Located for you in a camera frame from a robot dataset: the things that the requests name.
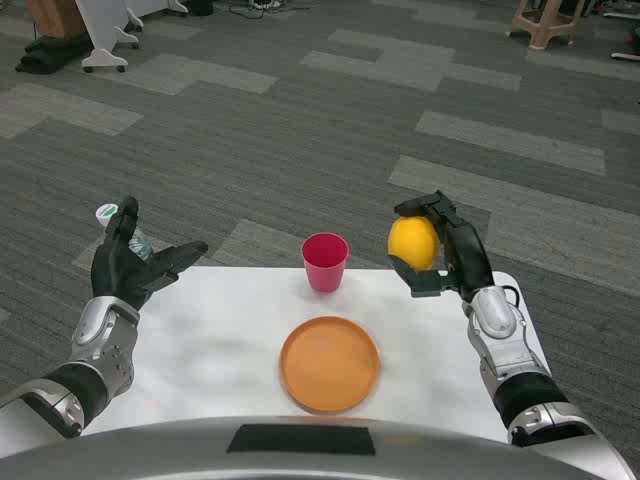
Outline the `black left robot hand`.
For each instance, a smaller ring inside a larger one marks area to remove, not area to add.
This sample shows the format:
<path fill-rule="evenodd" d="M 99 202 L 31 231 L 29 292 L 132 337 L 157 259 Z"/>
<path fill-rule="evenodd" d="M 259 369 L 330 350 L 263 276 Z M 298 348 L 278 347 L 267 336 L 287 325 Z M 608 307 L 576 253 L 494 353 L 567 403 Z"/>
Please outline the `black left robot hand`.
<path fill-rule="evenodd" d="M 129 247 L 137 227 L 138 211 L 136 198 L 127 195 L 120 201 L 91 266 L 95 297 L 116 297 L 136 310 L 141 309 L 153 293 L 177 282 L 179 274 L 208 251 L 206 242 L 193 241 L 168 247 L 147 260 L 141 259 Z"/>

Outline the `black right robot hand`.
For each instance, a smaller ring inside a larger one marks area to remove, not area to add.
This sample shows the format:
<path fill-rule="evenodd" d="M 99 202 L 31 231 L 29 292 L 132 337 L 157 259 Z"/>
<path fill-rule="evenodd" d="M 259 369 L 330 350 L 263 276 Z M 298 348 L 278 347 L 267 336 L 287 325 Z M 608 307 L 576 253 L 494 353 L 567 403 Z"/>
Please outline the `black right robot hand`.
<path fill-rule="evenodd" d="M 434 297 L 454 291 L 470 302 L 475 292 L 494 284 L 489 258 L 475 227 L 460 217 L 454 203 L 440 190 L 406 200 L 394 207 L 401 218 L 417 216 L 429 221 L 444 247 L 447 273 L 418 271 L 397 255 L 389 260 L 414 298 Z"/>

